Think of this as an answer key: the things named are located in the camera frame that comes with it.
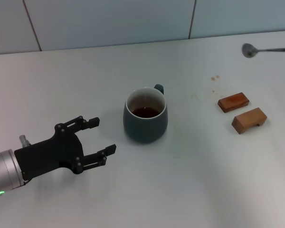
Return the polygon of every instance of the spoon handle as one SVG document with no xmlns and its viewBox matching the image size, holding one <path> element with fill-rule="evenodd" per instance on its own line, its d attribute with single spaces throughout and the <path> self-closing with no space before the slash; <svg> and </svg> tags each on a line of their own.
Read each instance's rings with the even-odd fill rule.
<svg viewBox="0 0 285 228">
<path fill-rule="evenodd" d="M 262 49 L 262 50 L 258 50 L 258 52 L 262 52 L 262 51 L 277 51 L 277 52 L 285 52 L 285 48 L 274 48 L 274 49 Z"/>
</svg>

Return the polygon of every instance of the green indicator light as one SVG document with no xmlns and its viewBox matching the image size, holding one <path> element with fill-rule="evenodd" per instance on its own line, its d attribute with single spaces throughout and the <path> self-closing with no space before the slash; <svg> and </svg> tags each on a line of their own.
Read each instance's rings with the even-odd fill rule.
<svg viewBox="0 0 285 228">
<path fill-rule="evenodd" d="M 5 193 L 5 191 L 0 191 L 0 195 L 2 195 L 2 194 L 4 194 Z"/>
</svg>

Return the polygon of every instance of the tile grout line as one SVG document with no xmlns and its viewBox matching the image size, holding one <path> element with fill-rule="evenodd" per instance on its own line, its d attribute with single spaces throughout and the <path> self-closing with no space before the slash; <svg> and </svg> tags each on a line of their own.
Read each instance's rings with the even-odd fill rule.
<svg viewBox="0 0 285 228">
<path fill-rule="evenodd" d="M 37 34 L 36 34 L 36 31 L 35 31 L 34 26 L 33 26 L 33 22 L 32 22 L 32 20 L 31 20 L 31 18 L 30 18 L 30 15 L 29 15 L 29 11 L 28 11 L 27 5 L 25 4 L 25 0 L 22 0 L 22 2 L 23 2 L 23 5 L 24 5 L 24 8 L 25 8 L 25 11 L 26 11 L 26 13 L 27 13 L 27 16 L 28 16 L 30 25 L 31 25 L 31 27 L 32 27 L 32 30 L 33 30 L 35 39 L 36 39 L 36 41 L 37 41 L 39 51 L 42 51 L 41 46 L 40 46 L 40 44 L 39 44 L 39 40 L 38 40 Z"/>
<path fill-rule="evenodd" d="M 190 24 L 190 30 L 189 30 L 189 36 L 188 39 L 191 38 L 191 30 L 192 30 L 192 24 L 193 24 L 193 18 L 194 18 L 194 13 L 195 13 L 195 8 L 196 8 L 196 3 L 198 0 L 195 0 L 194 6 L 193 6 L 193 12 L 192 12 L 192 18 L 191 18 L 191 24 Z"/>
</svg>

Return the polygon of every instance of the tiled wall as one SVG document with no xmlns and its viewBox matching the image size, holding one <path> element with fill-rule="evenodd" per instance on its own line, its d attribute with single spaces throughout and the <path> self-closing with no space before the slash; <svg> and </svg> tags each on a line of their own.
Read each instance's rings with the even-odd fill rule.
<svg viewBox="0 0 285 228">
<path fill-rule="evenodd" d="M 285 0 L 197 0 L 191 38 L 285 30 Z"/>
<path fill-rule="evenodd" d="M 0 54 L 280 31 L 281 1 L 0 0 Z"/>
<path fill-rule="evenodd" d="M 22 0 L 0 0 L 0 54 L 38 50 Z"/>
</svg>

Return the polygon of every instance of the metal spoon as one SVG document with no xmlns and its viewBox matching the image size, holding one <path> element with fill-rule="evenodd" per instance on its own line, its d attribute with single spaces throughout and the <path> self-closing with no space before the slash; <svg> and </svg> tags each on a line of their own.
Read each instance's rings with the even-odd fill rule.
<svg viewBox="0 0 285 228">
<path fill-rule="evenodd" d="M 274 48 L 274 49 L 256 49 L 252 44 L 243 44 L 242 53 L 246 58 L 252 58 L 258 52 L 264 51 L 275 51 L 275 52 L 285 52 L 285 48 Z"/>
</svg>

